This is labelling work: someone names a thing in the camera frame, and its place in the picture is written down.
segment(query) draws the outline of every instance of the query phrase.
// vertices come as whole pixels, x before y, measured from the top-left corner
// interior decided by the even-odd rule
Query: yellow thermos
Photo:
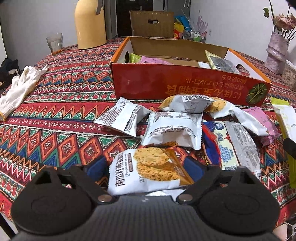
[[[75,9],[75,24],[79,49],[89,49],[106,43],[103,0],[79,0]]]

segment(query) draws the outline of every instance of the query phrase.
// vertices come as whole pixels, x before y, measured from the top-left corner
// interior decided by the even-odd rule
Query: open cardboard box
[[[205,50],[242,65],[250,76],[201,68]],[[125,63],[127,52],[156,57],[174,65]],[[271,81],[230,48],[184,39],[127,37],[111,60],[116,97],[163,100],[178,93],[220,97],[236,105],[260,106]]]

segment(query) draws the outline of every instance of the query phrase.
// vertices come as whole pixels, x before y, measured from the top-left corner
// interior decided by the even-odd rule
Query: pink vase
[[[266,49],[268,56],[264,66],[275,74],[281,74],[281,64],[286,61],[289,41],[283,36],[272,32]]]

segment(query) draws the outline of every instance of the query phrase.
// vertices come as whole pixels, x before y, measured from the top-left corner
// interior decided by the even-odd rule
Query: table
[[[109,61],[122,42],[122,38],[113,39],[89,50],[70,46],[60,55],[48,55],[36,64],[39,69],[45,65],[50,68],[7,122],[0,123],[0,211],[8,218],[11,219],[13,201],[44,165],[69,168],[87,164],[99,155],[105,155],[111,163],[117,153],[140,145],[139,137],[132,138],[92,122],[117,101]],[[270,97],[286,99],[296,107],[295,93],[263,62],[242,55],[273,81],[262,109],[277,122]],[[148,109],[155,109],[160,103],[134,102]],[[142,121],[137,126],[138,136],[144,134],[146,125]],[[200,157],[199,151],[190,148],[170,148],[181,161],[186,156]],[[289,187],[282,139],[261,149],[260,157],[262,183],[279,202],[282,223],[296,212],[296,192]],[[107,186],[107,182],[105,177],[97,183]]]

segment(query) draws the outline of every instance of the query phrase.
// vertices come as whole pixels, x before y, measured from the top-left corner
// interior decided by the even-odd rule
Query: box handle hole
[[[156,20],[156,19],[148,19],[148,23],[156,24],[156,23],[158,23],[158,20]]]

